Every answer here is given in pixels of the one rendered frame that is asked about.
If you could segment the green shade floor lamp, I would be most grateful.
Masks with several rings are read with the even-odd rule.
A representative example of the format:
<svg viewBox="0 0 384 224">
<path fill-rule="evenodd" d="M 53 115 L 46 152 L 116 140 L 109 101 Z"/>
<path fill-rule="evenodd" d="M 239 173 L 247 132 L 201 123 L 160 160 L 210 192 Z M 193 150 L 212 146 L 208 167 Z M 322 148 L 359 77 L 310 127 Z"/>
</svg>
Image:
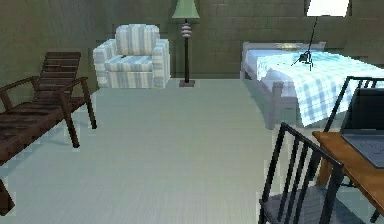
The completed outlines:
<svg viewBox="0 0 384 224">
<path fill-rule="evenodd" d="M 192 36 L 192 28 L 189 20 L 199 19 L 195 0 L 177 0 L 173 19 L 182 19 L 181 35 L 184 39 L 184 79 L 179 82 L 180 87 L 193 87 L 195 81 L 190 79 L 189 69 L 189 39 Z"/>
</svg>

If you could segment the grey bed with checked blanket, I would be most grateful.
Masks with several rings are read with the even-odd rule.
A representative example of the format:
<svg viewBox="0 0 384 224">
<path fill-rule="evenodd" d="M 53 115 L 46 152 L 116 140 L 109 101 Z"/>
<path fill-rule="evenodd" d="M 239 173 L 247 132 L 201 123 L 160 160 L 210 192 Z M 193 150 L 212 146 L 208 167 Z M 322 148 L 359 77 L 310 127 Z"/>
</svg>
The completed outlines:
<svg viewBox="0 0 384 224">
<path fill-rule="evenodd" d="M 384 87 L 384 68 L 324 48 L 323 42 L 243 44 L 240 78 L 252 80 L 265 98 L 266 128 L 274 128 L 282 109 L 294 109 L 304 126 L 328 118 L 343 87 L 337 111 L 346 111 L 358 85 L 349 76 L 376 78 L 377 86 Z"/>
</svg>

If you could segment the black slatted metal chair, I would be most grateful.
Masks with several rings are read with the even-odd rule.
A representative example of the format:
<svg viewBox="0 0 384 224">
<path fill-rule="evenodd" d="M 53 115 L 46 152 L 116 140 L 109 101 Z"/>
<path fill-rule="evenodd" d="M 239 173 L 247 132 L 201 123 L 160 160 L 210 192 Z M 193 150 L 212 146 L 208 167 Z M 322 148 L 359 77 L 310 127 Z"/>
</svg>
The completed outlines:
<svg viewBox="0 0 384 224">
<path fill-rule="evenodd" d="M 358 88 L 375 88 L 378 82 L 384 82 L 384 77 L 356 77 L 356 76 L 347 76 L 346 80 L 340 90 L 337 100 L 335 101 L 335 105 L 331 111 L 331 114 L 327 120 L 327 123 L 324 128 L 324 132 L 328 132 L 332 126 L 334 118 L 337 114 L 337 110 L 341 104 L 341 101 L 344 97 L 344 94 L 347 90 L 347 87 L 351 80 L 357 80 Z"/>
<path fill-rule="evenodd" d="M 283 191 L 270 195 L 286 134 L 293 137 L 293 146 Z M 328 183 L 326 186 L 311 186 L 310 182 L 322 160 L 332 165 Z M 337 199 L 337 192 L 344 179 L 343 168 L 343 163 L 282 122 L 259 200 L 258 224 L 364 224 Z"/>
</svg>

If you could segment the dark brown wooden lounge chair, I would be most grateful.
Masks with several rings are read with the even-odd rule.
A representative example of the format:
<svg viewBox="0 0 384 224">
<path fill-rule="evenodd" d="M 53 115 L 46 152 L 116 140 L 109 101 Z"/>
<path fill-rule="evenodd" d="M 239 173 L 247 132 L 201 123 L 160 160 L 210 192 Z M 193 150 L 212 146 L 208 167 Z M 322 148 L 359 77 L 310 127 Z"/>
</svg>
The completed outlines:
<svg viewBox="0 0 384 224">
<path fill-rule="evenodd" d="M 79 140 L 71 114 L 81 106 L 87 107 L 91 127 L 97 127 L 87 79 L 77 75 L 80 59 L 79 52 L 48 52 L 38 76 L 0 87 L 5 108 L 0 113 L 0 166 L 62 121 L 77 148 Z M 8 91 L 25 83 L 32 84 L 33 99 L 13 105 Z"/>
</svg>

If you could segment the white shade black tripod lamp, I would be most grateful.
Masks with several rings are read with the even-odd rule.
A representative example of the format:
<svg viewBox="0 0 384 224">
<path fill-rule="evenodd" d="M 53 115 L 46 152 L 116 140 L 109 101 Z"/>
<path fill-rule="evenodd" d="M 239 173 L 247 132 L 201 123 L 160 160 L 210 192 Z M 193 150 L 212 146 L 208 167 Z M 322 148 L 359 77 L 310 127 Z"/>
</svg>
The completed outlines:
<svg viewBox="0 0 384 224">
<path fill-rule="evenodd" d="M 313 60 L 311 47 L 318 19 L 320 17 L 346 17 L 350 4 L 351 0 L 305 0 L 304 15 L 306 17 L 314 17 L 315 21 L 307 50 L 302 53 L 292 65 L 301 62 L 302 64 L 308 65 L 309 70 L 312 70 Z"/>
</svg>

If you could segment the brown wooden table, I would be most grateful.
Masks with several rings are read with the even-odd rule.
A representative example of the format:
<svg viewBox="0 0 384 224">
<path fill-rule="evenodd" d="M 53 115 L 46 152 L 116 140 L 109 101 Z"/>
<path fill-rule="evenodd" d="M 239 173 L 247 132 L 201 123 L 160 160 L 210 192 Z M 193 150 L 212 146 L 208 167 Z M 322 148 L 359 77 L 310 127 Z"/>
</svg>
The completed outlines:
<svg viewBox="0 0 384 224">
<path fill-rule="evenodd" d="M 343 173 L 374 206 L 370 221 L 384 217 L 384 169 L 374 168 L 338 132 L 313 131 L 312 135 L 330 155 L 344 164 Z"/>
</svg>

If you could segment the dark grey laptop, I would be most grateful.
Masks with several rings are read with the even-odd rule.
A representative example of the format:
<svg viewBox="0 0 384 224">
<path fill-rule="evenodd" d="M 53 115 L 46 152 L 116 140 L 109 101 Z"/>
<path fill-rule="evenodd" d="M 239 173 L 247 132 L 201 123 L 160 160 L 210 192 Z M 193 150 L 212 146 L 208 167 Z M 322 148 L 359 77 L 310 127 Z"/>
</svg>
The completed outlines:
<svg viewBox="0 0 384 224">
<path fill-rule="evenodd" d="M 357 88 L 341 137 L 376 169 L 384 169 L 384 88 Z"/>
</svg>

